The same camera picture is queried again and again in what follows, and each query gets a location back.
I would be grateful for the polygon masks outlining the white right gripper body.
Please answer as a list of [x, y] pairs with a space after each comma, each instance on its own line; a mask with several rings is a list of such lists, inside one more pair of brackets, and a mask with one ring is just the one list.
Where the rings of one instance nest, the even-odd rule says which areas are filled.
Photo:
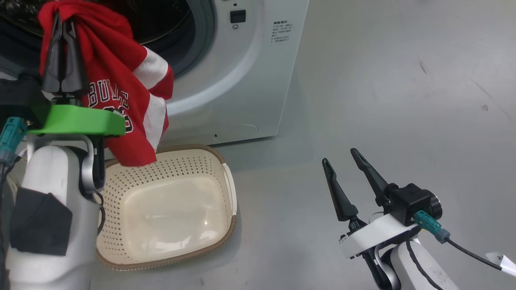
[[339, 240], [339, 244], [344, 257], [350, 259], [413, 228], [416, 228], [416, 224], [404, 226], [388, 213], [351, 235], [345, 235]]

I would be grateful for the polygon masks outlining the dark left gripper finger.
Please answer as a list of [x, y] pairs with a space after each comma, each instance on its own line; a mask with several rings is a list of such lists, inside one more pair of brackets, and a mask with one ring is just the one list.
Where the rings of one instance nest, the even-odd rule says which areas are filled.
[[68, 19], [63, 23], [63, 38], [66, 42], [66, 67], [62, 90], [71, 95], [85, 95], [89, 92], [89, 81], [74, 20]]
[[53, 30], [48, 46], [44, 74], [42, 77], [42, 90], [47, 93], [60, 94], [63, 78], [63, 24], [61, 16], [57, 13], [54, 17]]

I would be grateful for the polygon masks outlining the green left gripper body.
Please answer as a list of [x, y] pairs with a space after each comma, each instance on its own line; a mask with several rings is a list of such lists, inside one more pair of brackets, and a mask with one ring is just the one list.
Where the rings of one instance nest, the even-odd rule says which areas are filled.
[[110, 110], [85, 107], [79, 97], [57, 94], [28, 104], [28, 125], [31, 134], [91, 135], [118, 137], [126, 134], [125, 119]]

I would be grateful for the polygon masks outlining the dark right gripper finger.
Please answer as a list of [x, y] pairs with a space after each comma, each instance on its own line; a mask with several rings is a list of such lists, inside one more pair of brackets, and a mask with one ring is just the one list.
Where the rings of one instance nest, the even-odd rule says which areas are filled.
[[351, 148], [350, 153], [358, 168], [365, 174], [373, 193], [375, 202], [384, 209], [391, 207], [391, 193], [398, 189], [395, 183], [387, 183], [381, 174], [365, 159], [356, 148]]
[[322, 168], [327, 181], [329, 192], [333, 200], [334, 210], [339, 222], [348, 222], [358, 219], [358, 209], [353, 205], [341, 188], [337, 181], [337, 174], [335, 173], [331, 163], [324, 158], [322, 161]]

